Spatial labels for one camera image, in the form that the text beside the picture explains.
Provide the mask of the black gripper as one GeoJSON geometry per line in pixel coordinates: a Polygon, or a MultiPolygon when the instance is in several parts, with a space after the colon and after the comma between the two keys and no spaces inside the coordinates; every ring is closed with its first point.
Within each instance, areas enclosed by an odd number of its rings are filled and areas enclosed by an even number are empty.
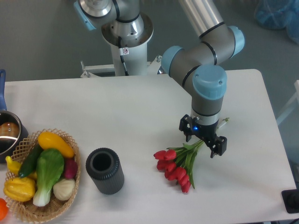
{"type": "Polygon", "coordinates": [[[198,124],[195,118],[192,119],[186,114],[179,122],[179,130],[184,133],[186,142],[193,135],[203,140],[211,150],[210,158],[214,158],[215,155],[222,156],[227,149],[227,138],[216,135],[217,125],[218,121],[208,126],[198,124]]]}

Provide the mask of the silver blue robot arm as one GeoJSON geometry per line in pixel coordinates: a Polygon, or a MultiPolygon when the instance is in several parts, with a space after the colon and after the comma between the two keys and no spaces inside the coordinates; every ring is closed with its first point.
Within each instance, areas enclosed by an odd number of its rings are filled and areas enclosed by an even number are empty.
{"type": "MultiPolygon", "coordinates": [[[[190,115],[179,124],[187,140],[196,136],[210,148],[212,155],[223,155],[227,139],[217,136],[227,74],[220,66],[244,47],[244,35],[227,26],[211,0],[182,0],[185,14],[199,44],[190,50],[168,48],[161,67],[192,98],[190,115]]],[[[116,76],[147,73],[147,43],[153,35],[150,18],[140,11],[137,0],[77,0],[74,7],[89,30],[97,27],[110,45],[116,76]]]]}

